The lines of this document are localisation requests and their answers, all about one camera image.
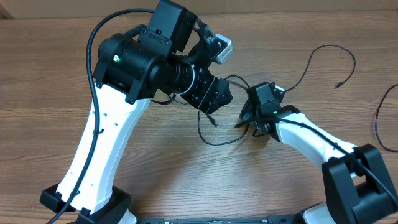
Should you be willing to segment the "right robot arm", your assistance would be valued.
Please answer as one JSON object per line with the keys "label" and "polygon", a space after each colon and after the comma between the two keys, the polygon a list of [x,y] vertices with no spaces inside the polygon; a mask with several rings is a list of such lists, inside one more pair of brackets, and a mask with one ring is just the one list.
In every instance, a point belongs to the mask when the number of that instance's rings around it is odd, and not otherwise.
{"label": "right robot arm", "polygon": [[298,108],[282,106],[285,90],[264,82],[247,88],[241,112],[253,135],[270,135],[300,152],[321,171],[325,202],[268,223],[374,223],[397,212],[397,192],[382,155],[371,144],[356,146],[312,123]]}

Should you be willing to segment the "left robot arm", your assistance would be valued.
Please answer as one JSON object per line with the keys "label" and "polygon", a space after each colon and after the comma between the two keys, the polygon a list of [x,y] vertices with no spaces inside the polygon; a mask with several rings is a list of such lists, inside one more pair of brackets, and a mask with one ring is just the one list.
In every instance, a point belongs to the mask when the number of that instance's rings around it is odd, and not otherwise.
{"label": "left robot arm", "polygon": [[160,1],[151,16],[148,24],[102,41],[96,65],[86,51],[90,114],[68,172],[40,196],[55,218],[79,211],[78,223],[136,223],[131,196],[114,177],[155,94],[180,96],[205,114],[232,100],[228,82],[209,71],[230,58],[232,41],[172,1]]}

